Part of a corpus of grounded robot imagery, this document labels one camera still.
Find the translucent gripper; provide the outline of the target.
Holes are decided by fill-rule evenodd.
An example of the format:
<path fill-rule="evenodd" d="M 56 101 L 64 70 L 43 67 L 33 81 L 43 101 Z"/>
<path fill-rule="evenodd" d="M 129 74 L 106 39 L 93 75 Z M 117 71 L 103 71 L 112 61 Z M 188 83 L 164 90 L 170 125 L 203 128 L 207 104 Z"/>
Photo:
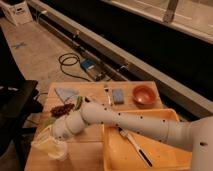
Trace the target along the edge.
<path fill-rule="evenodd" d="M 43 129 L 37 137 L 34 139 L 34 141 L 31 143 L 31 145 L 38 150 L 41 150 L 48 154 L 48 152 L 56 145 L 56 144 L 62 144 L 65 143 L 63 141 L 59 141 L 56 138 L 54 138 L 51 135 L 51 128 L 46 127 Z"/>

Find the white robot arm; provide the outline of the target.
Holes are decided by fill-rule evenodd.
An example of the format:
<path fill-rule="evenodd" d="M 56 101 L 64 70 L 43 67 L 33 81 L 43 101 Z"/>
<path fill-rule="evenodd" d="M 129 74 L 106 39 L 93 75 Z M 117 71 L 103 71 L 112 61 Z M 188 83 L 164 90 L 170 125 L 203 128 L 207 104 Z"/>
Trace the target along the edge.
<path fill-rule="evenodd" d="M 114 111 L 95 102 L 84 102 L 79 110 L 46 126 L 32 146 L 53 159 L 64 158 L 67 140 L 87 126 L 109 124 L 192 152 L 190 171 L 213 171 L 213 116 L 192 122 L 178 122 L 152 116 Z"/>

